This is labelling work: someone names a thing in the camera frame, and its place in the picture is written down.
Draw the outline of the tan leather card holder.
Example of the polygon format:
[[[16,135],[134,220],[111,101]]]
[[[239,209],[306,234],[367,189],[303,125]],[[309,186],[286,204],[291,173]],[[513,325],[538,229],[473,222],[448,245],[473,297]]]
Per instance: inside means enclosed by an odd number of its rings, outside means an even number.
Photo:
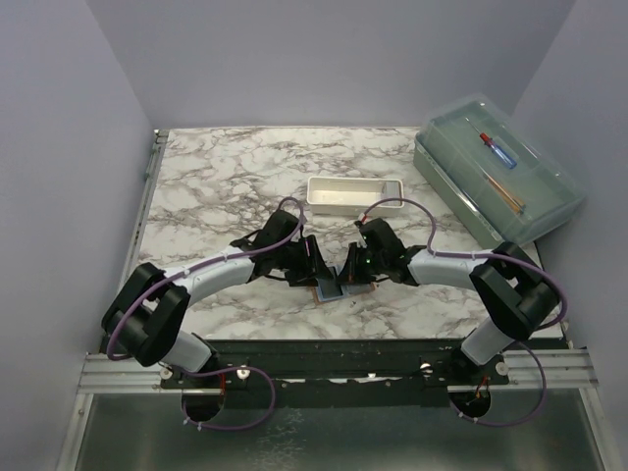
[[[328,303],[345,299],[348,297],[370,293],[375,290],[374,284],[367,285],[339,285],[337,283],[337,277],[339,273],[339,266],[332,265],[329,269],[333,275],[330,279],[318,279],[317,286],[312,287],[314,301],[318,304]]]

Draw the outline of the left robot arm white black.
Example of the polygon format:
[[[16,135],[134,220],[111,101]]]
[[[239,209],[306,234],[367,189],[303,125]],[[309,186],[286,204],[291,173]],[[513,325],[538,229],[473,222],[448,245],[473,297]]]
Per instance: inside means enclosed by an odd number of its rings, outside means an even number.
[[[195,265],[161,270],[141,264],[102,318],[109,336],[106,352],[116,359],[131,357],[143,367],[168,364],[182,369],[194,386],[208,387],[218,365],[205,340],[182,330],[187,309],[223,289],[268,278],[274,270],[293,288],[335,279],[316,237],[303,235],[299,219],[281,209],[262,229]]]

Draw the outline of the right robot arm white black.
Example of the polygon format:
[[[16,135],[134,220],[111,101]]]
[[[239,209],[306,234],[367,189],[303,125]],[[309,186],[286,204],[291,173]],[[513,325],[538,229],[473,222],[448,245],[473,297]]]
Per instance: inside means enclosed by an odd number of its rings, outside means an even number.
[[[477,292],[488,319],[465,338],[450,363],[453,377],[462,384],[484,377],[490,360],[514,342],[527,340],[562,305],[555,282],[512,242],[480,252],[437,252],[426,245],[404,245],[381,218],[357,227],[362,241],[349,245],[339,284],[371,284],[383,277],[412,287]]]

